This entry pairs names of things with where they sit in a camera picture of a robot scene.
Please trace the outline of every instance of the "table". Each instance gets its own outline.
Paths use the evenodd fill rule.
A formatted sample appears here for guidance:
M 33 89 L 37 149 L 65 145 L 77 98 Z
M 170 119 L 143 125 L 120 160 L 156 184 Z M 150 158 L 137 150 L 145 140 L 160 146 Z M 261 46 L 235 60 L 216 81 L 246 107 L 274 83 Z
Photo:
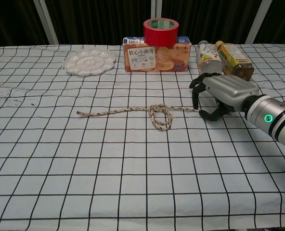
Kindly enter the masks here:
M 217 122 L 173 111 L 76 114 L 164 103 L 192 107 L 195 48 L 181 73 L 126 73 L 122 46 L 100 76 L 64 58 L 94 45 L 0 47 L 0 230 L 193 231 L 285 227 L 285 147 L 243 113 Z M 285 99 L 285 45 L 238 45 L 252 83 Z M 213 111 L 204 92 L 202 109 Z

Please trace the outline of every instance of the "robotic hand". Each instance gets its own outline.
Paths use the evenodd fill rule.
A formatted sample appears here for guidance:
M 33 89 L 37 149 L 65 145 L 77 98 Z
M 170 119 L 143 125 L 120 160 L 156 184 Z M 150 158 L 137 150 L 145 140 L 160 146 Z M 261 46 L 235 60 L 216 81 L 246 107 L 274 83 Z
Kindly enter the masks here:
M 245 119 L 285 145 L 285 101 L 259 95 L 258 87 L 233 75 L 204 73 L 190 84 L 193 106 L 198 109 L 198 96 L 211 93 L 219 107 L 211 114 L 201 110 L 206 120 L 216 121 L 230 112 L 245 112 Z

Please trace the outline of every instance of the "knotted rope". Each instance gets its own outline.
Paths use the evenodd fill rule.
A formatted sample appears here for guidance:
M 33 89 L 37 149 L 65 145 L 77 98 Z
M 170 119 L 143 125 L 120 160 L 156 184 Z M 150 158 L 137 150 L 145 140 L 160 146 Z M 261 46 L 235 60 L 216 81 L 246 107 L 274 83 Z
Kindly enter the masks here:
M 82 116 L 84 115 L 84 116 L 93 117 L 93 116 L 106 116 L 106 115 L 122 113 L 122 112 L 148 112 L 153 125 L 158 130 L 166 131 L 166 130 L 171 128 L 172 119 L 173 119 L 173 116 L 169 112 L 169 109 L 184 110 L 184 111 L 188 111 L 188 112 L 199 112 L 199 110 L 188 108 L 188 107 L 175 107 L 175 106 L 166 106 L 163 104 L 156 104 L 156 105 L 151 105 L 149 108 L 130 107 L 130 108 L 124 108 L 124 109 L 120 109 L 120 110 L 101 112 L 101 113 L 86 113 L 86 112 L 77 111 L 76 114 L 82 115 Z M 167 122 L 166 121 L 163 122 L 163 121 L 158 120 L 155 117 L 156 112 L 164 113 L 167 117 Z

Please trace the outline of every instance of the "dark background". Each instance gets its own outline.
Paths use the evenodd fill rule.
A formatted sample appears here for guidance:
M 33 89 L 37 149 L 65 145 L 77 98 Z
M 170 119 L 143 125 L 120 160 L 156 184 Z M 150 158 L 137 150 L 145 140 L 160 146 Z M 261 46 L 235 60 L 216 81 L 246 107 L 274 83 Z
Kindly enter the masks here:
M 45 0 L 60 44 L 121 44 L 143 36 L 151 0 Z M 245 43 L 261 0 L 163 0 L 162 17 L 193 44 Z M 285 0 L 273 0 L 255 43 L 285 43 Z M 48 44 L 32 0 L 0 0 L 0 46 Z

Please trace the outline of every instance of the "beverage bottle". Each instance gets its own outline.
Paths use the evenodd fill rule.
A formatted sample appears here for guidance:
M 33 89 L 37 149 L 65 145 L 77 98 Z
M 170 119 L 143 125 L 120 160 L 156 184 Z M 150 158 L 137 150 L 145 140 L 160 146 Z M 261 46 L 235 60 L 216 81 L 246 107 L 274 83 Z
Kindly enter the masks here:
M 249 81 L 254 73 L 252 63 L 232 43 L 217 41 L 215 47 L 223 62 L 223 71 L 227 75 L 239 76 Z
M 196 51 L 196 62 L 199 73 L 219 73 L 222 72 L 222 62 L 215 46 L 208 41 L 198 43 Z

